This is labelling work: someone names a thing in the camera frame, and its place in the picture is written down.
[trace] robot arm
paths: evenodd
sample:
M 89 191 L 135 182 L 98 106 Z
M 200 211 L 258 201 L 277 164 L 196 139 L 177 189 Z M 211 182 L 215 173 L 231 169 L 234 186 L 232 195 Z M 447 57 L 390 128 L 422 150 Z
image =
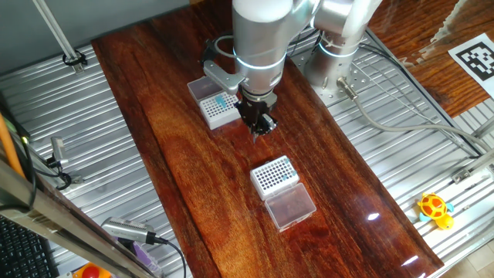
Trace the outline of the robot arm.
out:
M 204 71 L 228 93 L 240 90 L 237 108 L 254 139 L 276 128 L 269 113 L 276 105 L 273 88 L 283 74 L 289 42 L 305 28 L 320 0 L 233 0 L 236 74 L 206 61 Z
M 337 80 L 350 73 L 367 24 L 382 0 L 325 0 L 311 24 L 324 31 L 305 66 L 311 85 L 336 93 Z
M 269 114 L 276 105 L 274 87 L 283 75 L 289 42 L 309 22 L 324 31 L 323 42 L 306 65 L 314 86 L 335 88 L 350 71 L 367 24 L 382 0 L 233 0 L 233 39 L 236 74 L 211 60 L 207 76 L 226 92 L 240 91 L 236 104 L 254 140 L 276 128 Z

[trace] wooden board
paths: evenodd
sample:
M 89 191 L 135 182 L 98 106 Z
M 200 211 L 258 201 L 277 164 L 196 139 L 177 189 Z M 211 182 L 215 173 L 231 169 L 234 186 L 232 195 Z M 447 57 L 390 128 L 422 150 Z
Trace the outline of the wooden board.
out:
M 441 267 L 291 62 L 274 132 L 253 144 L 240 120 L 208 129 L 186 84 L 204 75 L 204 41 L 231 27 L 228 1 L 206 0 L 93 41 L 193 274 L 419 277 Z M 278 233 L 249 171 L 284 154 L 317 211 Z
M 448 54 L 486 32 L 494 40 L 494 0 L 383 0 L 369 27 L 456 117 L 489 98 Z

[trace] keyboard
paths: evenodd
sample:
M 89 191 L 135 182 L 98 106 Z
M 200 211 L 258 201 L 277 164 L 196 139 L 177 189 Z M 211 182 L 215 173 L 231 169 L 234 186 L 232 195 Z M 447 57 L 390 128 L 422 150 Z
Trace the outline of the keyboard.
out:
M 0 216 L 0 277 L 57 276 L 46 239 Z

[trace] orange object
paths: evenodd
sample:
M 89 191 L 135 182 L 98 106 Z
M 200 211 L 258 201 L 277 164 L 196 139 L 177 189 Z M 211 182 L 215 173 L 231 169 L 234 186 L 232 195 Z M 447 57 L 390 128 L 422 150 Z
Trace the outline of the orange object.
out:
M 3 148 L 5 149 L 5 154 L 7 154 L 10 167 L 12 167 L 12 169 L 14 169 L 21 177 L 25 178 L 24 171 L 22 170 L 19 158 L 17 157 L 17 152 L 15 151 L 14 142 L 12 142 L 12 138 L 10 137 L 2 114 L 0 114 L 0 141 L 3 143 Z
M 111 278 L 111 273 L 104 268 L 101 268 L 94 263 L 87 263 L 85 266 L 77 270 L 73 275 L 73 278 Z

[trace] gray cable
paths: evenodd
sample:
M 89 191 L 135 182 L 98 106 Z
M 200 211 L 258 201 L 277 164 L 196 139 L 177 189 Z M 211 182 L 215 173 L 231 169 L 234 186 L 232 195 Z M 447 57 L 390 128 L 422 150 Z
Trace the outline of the gray cable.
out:
M 358 110 L 360 110 L 362 115 L 369 121 L 369 123 L 372 124 L 372 126 L 378 128 L 380 130 L 390 131 L 390 132 L 417 131 L 417 130 L 423 130 L 423 129 L 436 129 L 436 130 L 451 131 L 453 133 L 467 137 L 469 140 L 471 140 L 472 142 L 476 143 L 478 146 L 483 148 L 484 151 L 490 151 L 491 150 L 491 148 L 487 144 L 485 144 L 484 142 L 482 142 L 478 138 L 473 137 L 471 134 L 468 134 L 464 131 L 461 131 L 458 128 L 449 127 L 449 126 L 445 126 L 442 124 L 422 124 L 422 125 L 410 126 L 410 127 L 388 127 L 388 126 L 384 126 L 382 124 L 379 124 L 375 120 L 372 120 L 371 116 L 369 116 L 369 114 L 365 111 L 364 107 L 362 107 L 362 104 L 360 103 L 358 98 L 354 99 L 354 103 L 355 103 L 355 105 L 357 105 Z
M 221 50 L 221 49 L 219 48 L 219 46 L 218 46 L 218 43 L 219 43 L 219 42 L 221 42 L 223 39 L 233 39 L 233 36 L 231 36 L 231 35 L 226 35 L 226 36 L 221 36 L 221 37 L 217 38 L 217 39 L 215 40 L 215 49 L 216 49 L 216 51 L 218 51 L 218 53 L 222 54 L 223 56 L 226 56 L 226 57 L 228 57 L 228 58 L 232 58 L 232 59 L 235 59 L 235 58 L 243 58 L 243 59 L 245 59 L 245 58 L 258 57 L 258 56 L 262 56 L 262 55 L 265 55 L 265 54 L 267 54 L 267 53 L 271 53 L 271 52 L 273 52 L 273 51 L 276 51 L 277 49 L 281 49 L 281 48 L 283 48 L 283 47 L 284 47 L 284 46 L 280 46 L 280 47 L 276 47 L 276 48 L 274 48 L 274 49 L 266 50 L 265 52 L 262 52 L 262 53 L 257 53 L 257 54 L 252 54 L 252 55 L 242 55 L 242 56 L 240 56 L 240 55 L 235 55 L 235 54 L 227 53 L 227 52 L 225 52 L 225 51 Z

